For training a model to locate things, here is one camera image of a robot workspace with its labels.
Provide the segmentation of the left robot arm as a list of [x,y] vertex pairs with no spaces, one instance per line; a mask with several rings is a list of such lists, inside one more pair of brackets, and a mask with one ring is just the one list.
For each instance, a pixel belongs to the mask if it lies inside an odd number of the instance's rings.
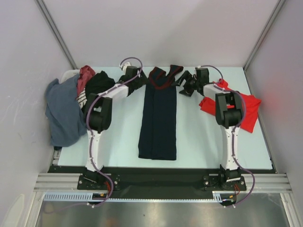
[[88,128],[89,148],[85,168],[91,172],[97,172],[104,167],[99,145],[112,121],[113,102],[130,96],[148,83],[141,67],[124,65],[122,71],[124,74],[116,83],[105,77],[101,80],[102,91],[87,95],[84,117]]

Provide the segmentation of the navy tank top red trim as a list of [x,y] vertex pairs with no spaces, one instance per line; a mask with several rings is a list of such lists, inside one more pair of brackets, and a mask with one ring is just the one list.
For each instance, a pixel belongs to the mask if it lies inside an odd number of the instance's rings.
[[182,66],[170,65],[169,72],[154,67],[146,85],[142,126],[139,136],[139,158],[175,161],[177,92],[172,85]]

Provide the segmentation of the grey-blue tank top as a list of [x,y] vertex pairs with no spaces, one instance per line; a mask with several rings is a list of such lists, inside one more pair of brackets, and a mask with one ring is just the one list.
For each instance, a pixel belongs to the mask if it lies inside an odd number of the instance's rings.
[[51,146],[69,147],[87,133],[83,112],[76,100],[78,78],[76,74],[63,83],[55,79],[45,90]]

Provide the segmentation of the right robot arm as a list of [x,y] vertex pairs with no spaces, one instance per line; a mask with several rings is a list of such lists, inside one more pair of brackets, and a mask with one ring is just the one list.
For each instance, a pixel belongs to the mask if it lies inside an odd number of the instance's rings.
[[205,98],[215,101],[215,119],[221,127],[223,139],[223,158],[220,164],[219,186],[224,190],[231,189],[241,178],[241,166],[238,161],[238,134],[245,118],[246,105],[240,93],[223,87],[223,75],[217,82],[209,79],[209,65],[198,66],[195,73],[185,71],[172,83],[172,86],[183,85],[180,94],[192,96],[197,91]]

